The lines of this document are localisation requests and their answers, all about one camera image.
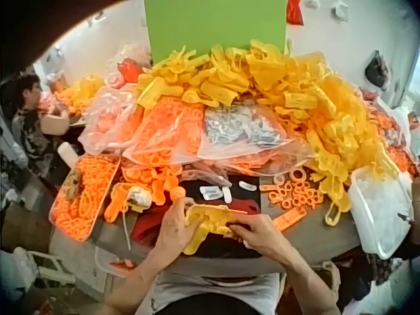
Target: tiled floor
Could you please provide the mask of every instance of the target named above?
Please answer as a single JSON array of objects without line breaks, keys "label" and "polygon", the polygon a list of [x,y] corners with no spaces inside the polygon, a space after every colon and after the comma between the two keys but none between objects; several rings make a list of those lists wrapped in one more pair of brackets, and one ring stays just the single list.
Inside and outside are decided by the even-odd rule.
[{"label": "tiled floor", "polygon": [[[90,243],[78,243],[56,230],[52,236],[50,251],[63,259],[64,266],[78,279],[78,287],[99,301],[102,300],[104,293],[121,283],[121,279],[108,276],[96,266],[95,246]],[[369,295],[362,301],[351,302],[343,314],[354,315],[362,312],[385,314],[407,296],[412,279],[408,262],[403,262],[389,281],[379,287],[372,284]],[[143,303],[142,311],[137,314],[149,314],[149,305],[150,297]]]}]

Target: person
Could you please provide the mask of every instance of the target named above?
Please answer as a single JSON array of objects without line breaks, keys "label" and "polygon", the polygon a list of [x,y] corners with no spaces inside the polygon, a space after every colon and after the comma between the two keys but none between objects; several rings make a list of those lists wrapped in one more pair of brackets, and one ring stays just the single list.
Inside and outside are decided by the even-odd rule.
[{"label": "person", "polygon": [[[135,314],[156,278],[151,305],[155,315],[275,314],[278,274],[259,276],[243,287],[217,287],[200,277],[164,272],[201,224],[196,220],[186,226],[185,209],[193,203],[190,198],[174,202],[162,220],[155,247],[120,287],[105,296],[97,314]],[[276,230],[269,216],[234,215],[229,227],[253,249],[285,269],[303,314],[340,314],[331,290]]]},{"label": "person", "polygon": [[56,116],[61,126],[68,128],[70,120],[65,107],[54,107],[49,113],[41,113],[38,105],[41,101],[41,85],[38,75],[24,73],[16,79],[15,102],[18,107],[12,120],[12,135],[15,141],[21,145],[27,155],[28,167],[45,184],[58,185],[54,178],[49,178],[49,171],[53,160],[58,159],[56,150],[60,139],[50,133],[43,133],[41,120],[45,115]]}]

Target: white cylinder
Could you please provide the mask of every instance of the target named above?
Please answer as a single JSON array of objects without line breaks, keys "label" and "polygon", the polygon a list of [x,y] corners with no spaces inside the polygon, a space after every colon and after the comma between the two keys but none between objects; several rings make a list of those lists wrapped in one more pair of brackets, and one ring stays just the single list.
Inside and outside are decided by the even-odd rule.
[{"label": "white cylinder", "polygon": [[63,142],[57,149],[58,155],[66,162],[70,169],[74,169],[79,156],[76,151],[72,148],[70,143]]}]

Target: green panel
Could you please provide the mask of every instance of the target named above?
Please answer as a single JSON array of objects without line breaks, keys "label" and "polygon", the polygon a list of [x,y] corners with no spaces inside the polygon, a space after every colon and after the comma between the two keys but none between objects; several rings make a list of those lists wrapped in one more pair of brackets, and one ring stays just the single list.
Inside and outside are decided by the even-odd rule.
[{"label": "green panel", "polygon": [[252,39],[282,51],[286,0],[145,0],[154,62],[186,45],[198,55],[214,45],[247,48]]}]

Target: wall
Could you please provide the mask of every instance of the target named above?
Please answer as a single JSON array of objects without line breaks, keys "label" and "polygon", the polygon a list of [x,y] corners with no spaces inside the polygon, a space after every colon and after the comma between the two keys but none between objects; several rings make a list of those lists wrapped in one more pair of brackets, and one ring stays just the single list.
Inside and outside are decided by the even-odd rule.
[{"label": "wall", "polygon": [[320,2],[316,10],[302,4],[304,26],[288,27],[295,54],[322,51],[332,69],[356,85],[372,88],[364,69],[379,50],[392,69],[393,83],[400,79],[400,86],[406,84],[420,44],[420,27],[412,12],[397,0],[345,0],[349,21],[344,23],[331,18],[329,8],[335,0]]},{"label": "wall", "polygon": [[[392,87],[385,100],[398,102],[420,44],[420,25],[397,0],[346,0],[349,22],[337,22],[330,16],[334,1],[321,0],[321,7],[316,10],[306,8],[301,1],[305,25],[287,29],[295,54],[322,51],[330,66],[347,80],[372,88],[364,78],[364,69],[377,49],[393,72]],[[91,28],[84,22],[60,39],[64,59],[55,58],[52,50],[52,59],[65,70],[69,83],[85,75],[104,74],[107,61],[122,43],[149,47],[144,0],[125,1],[105,10],[105,15],[107,19]],[[51,65],[43,65],[48,74]],[[401,88],[391,96],[398,80]]]}]

